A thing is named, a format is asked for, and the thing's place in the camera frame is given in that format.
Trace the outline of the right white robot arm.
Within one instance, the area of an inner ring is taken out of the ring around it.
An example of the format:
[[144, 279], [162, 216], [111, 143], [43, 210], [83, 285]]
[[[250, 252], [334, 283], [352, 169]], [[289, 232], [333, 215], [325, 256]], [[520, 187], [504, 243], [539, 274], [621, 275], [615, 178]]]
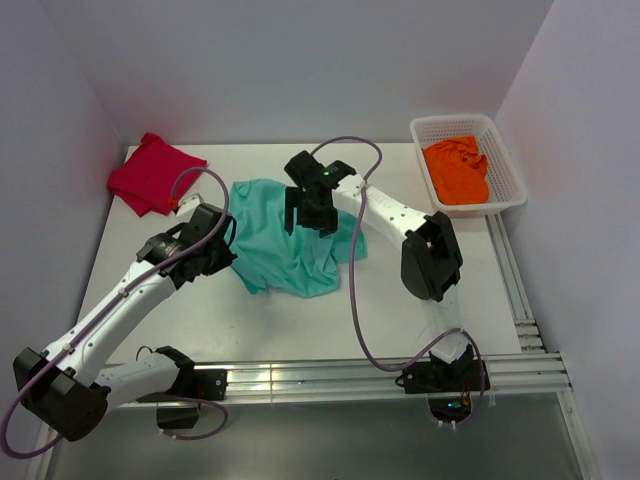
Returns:
[[337, 232], [339, 213], [356, 217], [353, 233], [366, 224], [400, 252], [400, 278], [414, 297], [433, 306], [430, 360], [459, 374], [473, 361], [474, 347], [463, 332], [457, 285], [463, 265], [450, 218], [427, 214], [385, 194], [346, 163], [325, 166], [304, 150], [284, 167], [293, 184], [285, 189], [284, 229], [312, 229], [321, 237]]

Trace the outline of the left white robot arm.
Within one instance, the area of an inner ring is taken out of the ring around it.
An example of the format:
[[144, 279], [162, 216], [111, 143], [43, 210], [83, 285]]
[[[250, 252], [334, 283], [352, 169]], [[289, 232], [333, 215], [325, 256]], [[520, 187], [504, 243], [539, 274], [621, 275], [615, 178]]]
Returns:
[[106, 363], [158, 305], [232, 264], [236, 225], [230, 214], [203, 203], [188, 221], [149, 238], [118, 285], [81, 321], [43, 351], [26, 348], [15, 358], [21, 405], [74, 442], [108, 412], [139, 399], [202, 401], [208, 392], [221, 398], [223, 387], [207, 387], [194, 361], [174, 347], [118, 367]]

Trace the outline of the teal t shirt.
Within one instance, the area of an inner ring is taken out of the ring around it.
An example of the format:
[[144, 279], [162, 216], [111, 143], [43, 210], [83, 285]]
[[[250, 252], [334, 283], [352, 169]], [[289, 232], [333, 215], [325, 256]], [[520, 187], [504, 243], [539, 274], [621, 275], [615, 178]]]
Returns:
[[284, 229], [285, 185], [272, 179], [235, 182], [229, 213], [236, 232], [226, 240], [237, 256], [231, 268], [251, 294], [269, 290], [313, 298], [339, 289], [339, 266], [349, 262], [356, 218], [338, 213], [338, 230], [327, 237], [295, 227]]

